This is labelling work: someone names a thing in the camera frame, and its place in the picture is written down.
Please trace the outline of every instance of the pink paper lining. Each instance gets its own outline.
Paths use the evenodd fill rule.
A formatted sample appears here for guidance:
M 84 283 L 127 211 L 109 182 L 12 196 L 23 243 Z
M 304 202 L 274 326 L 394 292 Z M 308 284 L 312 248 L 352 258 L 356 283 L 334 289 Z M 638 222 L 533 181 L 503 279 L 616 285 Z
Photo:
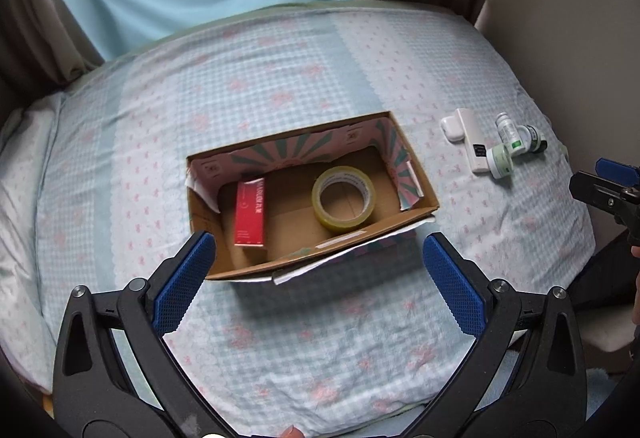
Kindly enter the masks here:
M 284 167 L 331 162 L 370 145 L 376 147 L 385 161 L 398 190 L 400 209 L 411 208 L 423 193 L 411 167 L 409 152 L 398 137 L 396 127 L 386 117 L 195 158 L 189 168 L 192 180 L 188 180 L 188 187 L 198 193 L 210 209 L 220 212 L 218 192 L 227 183 Z M 203 188 L 206 194 L 200 193 Z

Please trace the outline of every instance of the bed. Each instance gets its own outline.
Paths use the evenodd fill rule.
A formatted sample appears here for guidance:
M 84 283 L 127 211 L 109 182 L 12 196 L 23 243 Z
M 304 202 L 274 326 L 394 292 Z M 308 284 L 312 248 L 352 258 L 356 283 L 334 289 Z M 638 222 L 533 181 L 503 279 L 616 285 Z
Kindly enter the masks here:
M 541 128 L 548 150 L 514 161 L 510 180 L 473 175 L 439 126 L 458 107 L 474 109 L 489 147 L 495 115 L 507 110 Z M 593 232 L 568 193 L 561 142 L 485 38 L 445 9 L 366 0 L 194 28 L 105 64 L 5 124 L 2 266 L 19 279 L 11 316 L 0 315 L 0 344 L 15 369 L 50 391 L 70 290 L 121 288 L 184 243 L 187 155 L 381 110 L 394 113 L 430 177 L 434 221 L 415 238 L 283 285 L 208 281 L 165 340 L 245 435 L 277 436 L 292 422 L 307 436 L 333 435 L 429 400 L 472 338 L 422 266 L 424 236 L 442 231 L 489 278 L 546 293 L 582 270 Z

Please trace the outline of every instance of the open cardboard box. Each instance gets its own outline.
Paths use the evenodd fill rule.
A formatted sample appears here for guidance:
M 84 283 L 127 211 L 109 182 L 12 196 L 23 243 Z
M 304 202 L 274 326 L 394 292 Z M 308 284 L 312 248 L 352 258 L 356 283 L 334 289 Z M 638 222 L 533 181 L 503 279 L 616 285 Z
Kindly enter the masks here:
M 314 157 L 313 148 L 327 139 L 333 147 Z M 296 158 L 287 158 L 287 152 Z M 304 155 L 308 163 L 301 163 Z M 318 161 L 334 155 L 338 158 Z M 376 190 L 376 204 L 367 222 L 343 235 L 320 224 L 311 203 L 315 180 L 337 165 L 363 171 Z M 236 279 L 308 266 L 425 219 L 438 208 L 429 180 L 388 111 L 212 149 L 189 156 L 187 167 L 191 230 L 208 231 L 217 243 L 207 279 Z M 265 177 L 264 250 L 234 245 L 237 183 L 249 176 Z M 323 194 L 322 204 L 334 216 L 352 217 L 362 199 L 356 190 L 332 186 Z

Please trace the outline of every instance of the white bottle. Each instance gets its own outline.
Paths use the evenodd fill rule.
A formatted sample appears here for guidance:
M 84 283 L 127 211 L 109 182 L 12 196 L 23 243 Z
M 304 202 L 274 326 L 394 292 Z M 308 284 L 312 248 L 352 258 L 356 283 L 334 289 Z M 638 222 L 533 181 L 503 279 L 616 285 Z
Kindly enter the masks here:
M 529 124 L 518 125 L 517 128 L 526 153 L 543 153 L 546 150 L 548 143 L 542 131 Z
M 498 128 L 498 135 L 500 140 L 507 146 L 507 150 L 511 157 L 517 157 L 523 153 L 526 153 L 527 148 L 522 143 L 516 123 L 513 122 L 506 112 L 498 113 L 495 119 L 495 127 Z

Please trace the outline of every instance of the tape roll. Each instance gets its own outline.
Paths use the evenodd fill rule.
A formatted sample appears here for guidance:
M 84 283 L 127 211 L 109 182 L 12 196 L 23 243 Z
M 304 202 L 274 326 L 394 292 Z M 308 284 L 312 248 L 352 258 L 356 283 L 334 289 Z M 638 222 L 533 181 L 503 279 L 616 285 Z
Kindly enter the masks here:
M 360 191 L 363 207 L 362 212 L 355 218 L 341 220 L 331 216 L 322 207 L 322 202 L 320 201 L 322 192 L 334 183 L 348 183 Z M 373 187 L 370 178 L 361 170 L 349 165 L 339 165 L 324 171 L 318 177 L 311 191 L 311 203 L 314 207 L 316 218 L 322 225 L 332 232 L 345 233 L 359 227 L 371 216 L 376 204 L 376 189 Z

